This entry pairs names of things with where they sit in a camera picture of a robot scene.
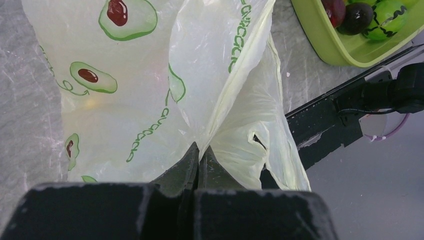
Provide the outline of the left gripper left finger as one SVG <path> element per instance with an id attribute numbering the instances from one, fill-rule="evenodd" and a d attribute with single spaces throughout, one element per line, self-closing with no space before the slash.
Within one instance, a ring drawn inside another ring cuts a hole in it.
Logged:
<path id="1" fill-rule="evenodd" d="M 191 240 L 199 149 L 151 182 L 43 183 L 19 201 L 3 240 Z"/>

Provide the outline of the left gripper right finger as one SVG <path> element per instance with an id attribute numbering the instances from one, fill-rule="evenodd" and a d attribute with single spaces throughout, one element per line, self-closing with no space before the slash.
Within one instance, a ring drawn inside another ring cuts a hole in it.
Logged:
<path id="1" fill-rule="evenodd" d="M 193 201 L 196 240 L 336 240 L 331 213 L 310 191 L 243 188 L 209 147 Z"/>

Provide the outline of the light green plastic bag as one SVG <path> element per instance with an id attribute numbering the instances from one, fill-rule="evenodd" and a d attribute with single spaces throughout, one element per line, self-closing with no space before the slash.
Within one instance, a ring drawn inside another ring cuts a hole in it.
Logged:
<path id="1" fill-rule="evenodd" d="M 71 182 L 149 182 L 192 144 L 243 187 L 309 191 L 272 0 L 24 0 L 61 94 Z"/>

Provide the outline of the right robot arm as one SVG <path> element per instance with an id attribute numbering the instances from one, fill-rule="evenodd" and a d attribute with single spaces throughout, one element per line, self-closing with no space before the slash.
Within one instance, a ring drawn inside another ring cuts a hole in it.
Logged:
<path id="1" fill-rule="evenodd" d="M 413 114 L 424 110 L 424 64 L 403 66 L 395 79 L 389 71 L 361 82 L 334 99 L 338 115 Z"/>

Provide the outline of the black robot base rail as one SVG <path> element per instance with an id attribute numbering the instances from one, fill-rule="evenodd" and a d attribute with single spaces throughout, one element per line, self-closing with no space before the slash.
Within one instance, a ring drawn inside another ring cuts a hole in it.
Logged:
<path id="1" fill-rule="evenodd" d="M 336 97 L 363 81 L 375 81 L 375 76 L 381 77 L 385 71 L 389 71 L 395 79 L 402 67 L 414 63 L 424 63 L 423 45 L 409 47 L 289 112 L 288 125 L 302 166 L 308 169 L 339 147 L 347 147 L 364 137 L 361 118 L 391 114 L 338 115 L 334 102 Z"/>

